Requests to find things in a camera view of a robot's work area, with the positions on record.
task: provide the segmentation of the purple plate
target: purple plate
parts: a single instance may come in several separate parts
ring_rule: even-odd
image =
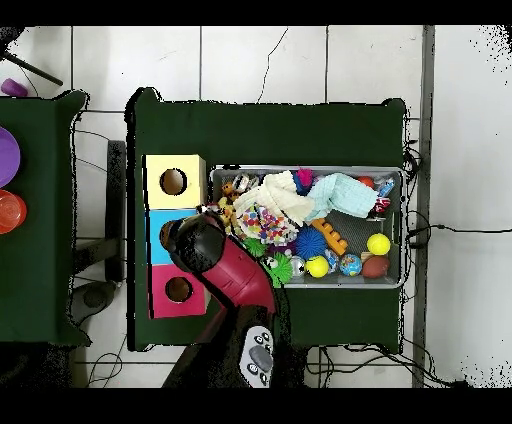
[[[7,185],[20,167],[20,147],[5,128],[0,127],[0,188]]]

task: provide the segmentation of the green spiky toy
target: green spiky toy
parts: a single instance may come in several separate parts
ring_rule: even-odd
[[[259,239],[246,238],[242,243],[255,258],[261,258],[267,251],[267,246],[260,242]]]
[[[265,258],[261,263],[272,277],[272,285],[274,287],[279,288],[281,284],[286,284],[291,280],[293,271],[288,256],[278,252],[273,258]]]

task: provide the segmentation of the orange bowl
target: orange bowl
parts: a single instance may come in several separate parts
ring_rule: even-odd
[[[0,190],[0,234],[19,227],[27,216],[27,206],[23,199],[6,190]]]

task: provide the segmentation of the yellow ball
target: yellow ball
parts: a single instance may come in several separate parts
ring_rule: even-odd
[[[315,278],[322,278],[329,271],[329,262],[323,256],[313,256],[306,262],[306,271]]]
[[[389,239],[381,233],[374,234],[368,239],[368,250],[374,255],[385,255],[391,248]]]

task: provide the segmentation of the gray plastic bin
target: gray plastic bin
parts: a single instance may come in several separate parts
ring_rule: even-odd
[[[385,221],[366,221],[366,219],[355,218],[334,210],[325,218],[333,226],[334,230],[339,232],[341,237],[348,242],[346,253],[360,256],[362,252],[368,251],[366,242],[372,234],[383,233],[389,237],[391,240],[391,249],[388,253],[390,267],[388,275],[382,278],[364,278],[362,275],[347,277],[339,270],[332,274],[327,274],[323,278],[314,278],[304,274],[302,277],[293,278],[290,283],[286,284],[286,287],[392,289],[401,286],[404,283],[405,199],[407,194],[403,171],[400,168],[359,166],[303,166],[302,168],[312,169],[313,176],[341,172],[356,178],[369,176],[374,179],[393,178],[395,180],[395,187],[388,196],[391,200],[391,205],[385,212]],[[218,201],[222,197],[222,185],[228,181],[233,181],[233,178],[240,172],[246,172],[249,176],[255,176],[297,169],[299,169],[298,166],[245,165],[240,166],[239,169],[224,169],[223,166],[217,166],[210,172],[210,200]]]

